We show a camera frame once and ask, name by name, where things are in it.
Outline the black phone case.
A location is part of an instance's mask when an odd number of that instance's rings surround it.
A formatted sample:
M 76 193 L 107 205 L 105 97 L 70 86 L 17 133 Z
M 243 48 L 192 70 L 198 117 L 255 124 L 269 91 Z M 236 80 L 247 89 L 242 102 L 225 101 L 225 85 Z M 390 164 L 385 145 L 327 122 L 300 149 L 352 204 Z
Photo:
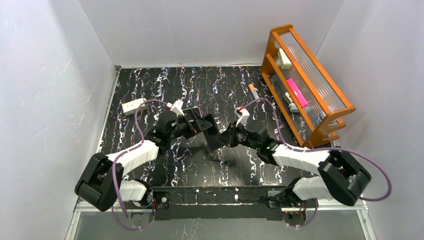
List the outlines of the black phone case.
M 203 131 L 208 149 L 212 152 L 215 151 L 221 147 L 223 147 L 223 144 L 219 142 L 216 137 L 220 135 L 219 129 L 216 125 L 213 125 L 209 127 L 208 129 Z

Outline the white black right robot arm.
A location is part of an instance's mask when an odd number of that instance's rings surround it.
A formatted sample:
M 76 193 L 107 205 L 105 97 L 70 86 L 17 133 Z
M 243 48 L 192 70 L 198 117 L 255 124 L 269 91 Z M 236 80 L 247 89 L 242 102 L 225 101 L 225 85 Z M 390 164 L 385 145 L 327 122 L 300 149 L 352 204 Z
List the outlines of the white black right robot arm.
M 296 178 L 280 193 L 280 201 L 296 204 L 309 199 L 334 199 L 353 206 L 371 182 L 370 173 L 348 152 L 287 146 L 271 138 L 268 131 L 249 131 L 241 124 L 211 138 L 214 149 L 243 145 L 256 150 L 266 164 L 288 166 L 315 174 Z

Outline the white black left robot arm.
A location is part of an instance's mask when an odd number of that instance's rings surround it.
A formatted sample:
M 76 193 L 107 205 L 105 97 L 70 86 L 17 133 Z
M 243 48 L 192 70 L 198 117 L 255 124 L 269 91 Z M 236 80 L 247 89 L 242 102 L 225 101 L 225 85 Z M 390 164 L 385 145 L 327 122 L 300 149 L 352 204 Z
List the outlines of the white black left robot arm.
M 212 114 L 201 115 L 199 108 L 187 108 L 177 115 L 163 112 L 151 127 L 144 140 L 119 152 L 91 156 L 74 193 L 99 211 L 110 209 L 116 201 L 141 201 L 148 191 L 141 180 L 124 180 L 123 177 L 139 166 L 156 160 L 170 148 L 172 141 L 190 139 L 203 133 L 206 140 L 218 130 Z

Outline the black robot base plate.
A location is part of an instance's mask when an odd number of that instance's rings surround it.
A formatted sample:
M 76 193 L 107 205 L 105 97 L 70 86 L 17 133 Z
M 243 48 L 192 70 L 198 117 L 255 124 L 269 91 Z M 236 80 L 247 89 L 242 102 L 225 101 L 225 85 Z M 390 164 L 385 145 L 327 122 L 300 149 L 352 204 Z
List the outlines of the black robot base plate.
M 284 186 L 152 187 L 142 201 L 126 203 L 133 212 L 155 211 L 158 221 L 177 219 L 287 220 L 306 222 L 314 200 L 289 203 Z

